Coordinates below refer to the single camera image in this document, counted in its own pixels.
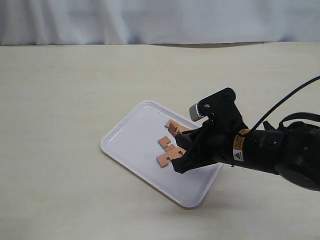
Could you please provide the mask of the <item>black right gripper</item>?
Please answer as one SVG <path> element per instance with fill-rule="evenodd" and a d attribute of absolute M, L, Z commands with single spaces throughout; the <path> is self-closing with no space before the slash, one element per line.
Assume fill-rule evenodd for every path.
<path fill-rule="evenodd" d="M 187 151 L 171 161 L 175 172 L 223 163 L 231 166 L 277 175 L 276 165 L 282 157 L 285 134 L 278 130 L 254 130 L 242 126 L 236 131 L 222 131 L 215 126 L 202 126 L 178 133 L 176 144 Z"/>

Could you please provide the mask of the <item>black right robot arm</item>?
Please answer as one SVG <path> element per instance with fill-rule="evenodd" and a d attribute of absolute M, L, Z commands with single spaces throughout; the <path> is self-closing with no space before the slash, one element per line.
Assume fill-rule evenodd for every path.
<path fill-rule="evenodd" d="M 175 141 L 185 150 L 183 156 L 171 161 L 177 173 L 223 163 L 320 190 L 320 130 L 310 124 L 254 131 L 241 126 L 224 132 L 216 123 L 206 121 L 200 128 L 177 134 Z"/>

